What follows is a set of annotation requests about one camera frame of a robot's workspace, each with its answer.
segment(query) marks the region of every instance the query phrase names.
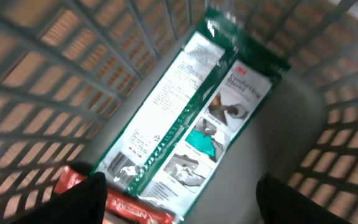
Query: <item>red object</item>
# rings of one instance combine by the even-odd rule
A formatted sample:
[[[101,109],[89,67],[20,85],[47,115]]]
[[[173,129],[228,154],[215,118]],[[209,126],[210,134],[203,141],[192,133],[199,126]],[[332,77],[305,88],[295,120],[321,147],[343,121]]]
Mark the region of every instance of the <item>red object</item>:
[[[85,179],[85,176],[65,166],[54,192],[61,194]],[[168,213],[152,209],[112,189],[108,190],[106,210],[140,224],[174,223],[174,218]]]

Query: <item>barcode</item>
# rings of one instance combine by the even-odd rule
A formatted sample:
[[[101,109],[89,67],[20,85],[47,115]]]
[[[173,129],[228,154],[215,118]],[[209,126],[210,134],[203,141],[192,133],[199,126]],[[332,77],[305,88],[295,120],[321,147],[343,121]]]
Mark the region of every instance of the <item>barcode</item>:
[[[114,177],[115,182],[128,186],[139,169],[140,167],[127,156],[118,152],[118,155],[111,161],[108,172]]]

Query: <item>package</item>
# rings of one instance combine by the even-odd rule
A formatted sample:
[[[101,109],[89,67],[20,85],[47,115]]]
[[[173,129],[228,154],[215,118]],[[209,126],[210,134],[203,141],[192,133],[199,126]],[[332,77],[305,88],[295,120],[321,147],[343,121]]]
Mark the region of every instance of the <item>package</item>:
[[[94,168],[177,223],[289,69],[230,18],[207,11]]]
[[[65,166],[53,191],[61,194],[85,179],[85,176],[77,173],[71,167]],[[148,207],[147,205],[136,202],[135,200],[126,197],[113,189],[108,189],[106,211],[112,212],[116,215],[119,215],[120,217],[135,221],[136,223],[140,224],[169,224],[174,220],[170,214],[157,211],[156,209]]]

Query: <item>white label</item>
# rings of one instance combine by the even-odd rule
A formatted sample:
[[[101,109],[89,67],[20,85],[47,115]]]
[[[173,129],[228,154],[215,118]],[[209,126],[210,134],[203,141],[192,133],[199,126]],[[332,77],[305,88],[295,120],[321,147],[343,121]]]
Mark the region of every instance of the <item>white label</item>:
[[[223,53],[194,33],[98,166],[108,182],[127,187]]]
[[[271,86],[236,61],[140,198],[182,217]]]

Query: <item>instruction picture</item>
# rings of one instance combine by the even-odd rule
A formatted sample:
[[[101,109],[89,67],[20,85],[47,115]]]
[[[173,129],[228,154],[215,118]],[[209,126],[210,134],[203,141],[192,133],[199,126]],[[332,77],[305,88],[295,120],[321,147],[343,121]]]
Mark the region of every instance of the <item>instruction picture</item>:
[[[200,118],[185,141],[216,162],[229,143],[229,136],[225,135],[208,120]]]
[[[186,154],[174,154],[164,171],[195,193],[211,172],[211,168]]]
[[[235,96],[222,89],[208,106],[208,112],[231,131],[235,131],[249,114],[249,110]]]

